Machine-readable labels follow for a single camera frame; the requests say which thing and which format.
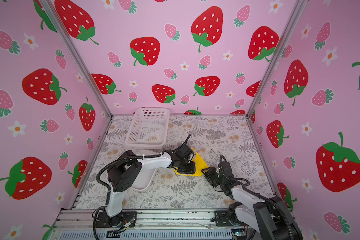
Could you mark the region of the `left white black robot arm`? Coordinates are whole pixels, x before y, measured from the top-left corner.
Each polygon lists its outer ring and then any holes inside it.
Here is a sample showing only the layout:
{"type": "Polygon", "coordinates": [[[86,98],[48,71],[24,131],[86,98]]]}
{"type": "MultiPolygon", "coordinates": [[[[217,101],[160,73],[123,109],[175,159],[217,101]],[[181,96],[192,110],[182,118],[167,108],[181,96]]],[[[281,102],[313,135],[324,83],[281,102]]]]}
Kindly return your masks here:
{"type": "Polygon", "coordinates": [[[122,212],[124,193],[132,187],[140,174],[155,169],[174,169],[180,174],[192,175],[196,172],[193,161],[195,152],[186,144],[174,150],[164,150],[161,153],[143,151],[135,154],[124,152],[118,159],[107,164],[97,174],[97,182],[107,188],[105,212],[113,218],[122,212]]]}

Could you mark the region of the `white plastic tray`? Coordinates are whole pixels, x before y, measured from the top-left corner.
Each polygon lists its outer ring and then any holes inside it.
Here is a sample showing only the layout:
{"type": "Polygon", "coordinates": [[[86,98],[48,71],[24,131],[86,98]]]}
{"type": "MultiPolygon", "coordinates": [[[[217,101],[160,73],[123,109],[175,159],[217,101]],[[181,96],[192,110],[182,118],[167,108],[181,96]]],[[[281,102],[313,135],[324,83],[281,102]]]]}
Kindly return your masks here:
{"type": "Polygon", "coordinates": [[[142,164],[142,169],[140,170],[137,178],[131,186],[131,189],[138,192],[144,192],[149,189],[153,178],[156,174],[157,169],[148,168],[145,164],[142,163],[143,159],[138,159],[138,162],[142,164]]]}

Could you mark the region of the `yellow paper napkin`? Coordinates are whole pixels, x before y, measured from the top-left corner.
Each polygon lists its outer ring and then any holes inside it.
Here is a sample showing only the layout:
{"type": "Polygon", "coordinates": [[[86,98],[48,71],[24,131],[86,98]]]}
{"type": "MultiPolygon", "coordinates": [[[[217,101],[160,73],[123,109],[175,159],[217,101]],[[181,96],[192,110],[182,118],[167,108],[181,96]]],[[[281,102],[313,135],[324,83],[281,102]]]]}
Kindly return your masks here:
{"type": "Polygon", "coordinates": [[[177,175],[181,175],[181,176],[202,177],[204,175],[202,170],[209,168],[209,166],[204,161],[204,159],[194,150],[194,148],[191,149],[194,152],[194,157],[192,159],[192,162],[195,163],[195,173],[191,175],[191,174],[180,174],[177,170],[174,170],[174,172],[177,175]]]}

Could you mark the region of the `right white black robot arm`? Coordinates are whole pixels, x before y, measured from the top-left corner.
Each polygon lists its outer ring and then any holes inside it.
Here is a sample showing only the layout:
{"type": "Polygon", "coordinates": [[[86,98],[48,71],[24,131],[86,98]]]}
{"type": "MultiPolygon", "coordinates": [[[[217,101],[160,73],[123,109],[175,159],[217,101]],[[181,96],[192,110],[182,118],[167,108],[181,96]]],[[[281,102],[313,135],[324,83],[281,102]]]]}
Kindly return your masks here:
{"type": "Polygon", "coordinates": [[[261,235],[263,240],[302,240],[301,230],[284,201],[274,196],[267,198],[250,189],[250,181],[236,178],[230,164],[223,158],[218,168],[202,169],[207,181],[235,203],[228,208],[232,225],[246,224],[261,235]]]}

